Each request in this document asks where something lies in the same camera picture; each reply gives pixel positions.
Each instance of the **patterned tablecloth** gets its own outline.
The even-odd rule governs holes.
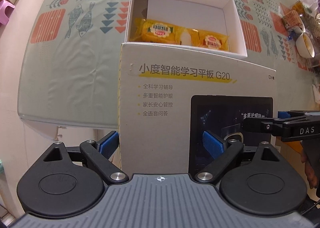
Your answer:
[[[312,73],[278,16],[279,6],[286,12],[296,0],[234,1],[247,61],[277,70],[278,109],[314,108]],[[22,118],[117,127],[119,55],[128,6],[129,0],[44,1],[22,67]]]

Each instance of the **screw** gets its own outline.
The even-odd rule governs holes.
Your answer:
[[[213,178],[213,175],[209,172],[201,172],[197,175],[198,179],[206,181]]]
[[[116,181],[125,179],[125,174],[122,172],[115,172],[110,175],[110,178]]]

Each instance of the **small box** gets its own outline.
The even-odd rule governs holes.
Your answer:
[[[135,34],[136,18],[228,35],[229,52],[201,47],[159,44],[244,59],[244,36],[234,0],[130,0],[125,42]]]
[[[155,43],[123,43],[119,77],[122,170],[192,173],[210,161],[203,131],[246,145],[246,117],[276,117],[276,71],[242,60]]]

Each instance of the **pink stool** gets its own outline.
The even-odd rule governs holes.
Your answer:
[[[8,2],[7,0],[2,0],[0,2],[0,23],[3,25],[6,25],[9,21],[9,18],[5,15],[5,9],[7,7],[12,7],[12,9],[15,8],[12,3]]]

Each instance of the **tablet image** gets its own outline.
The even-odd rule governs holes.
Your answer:
[[[204,148],[202,135],[212,131],[222,139],[228,137],[247,146],[271,141],[271,134],[246,132],[242,129],[246,117],[272,117],[271,97],[195,95],[191,98],[189,173],[195,175],[213,158]]]

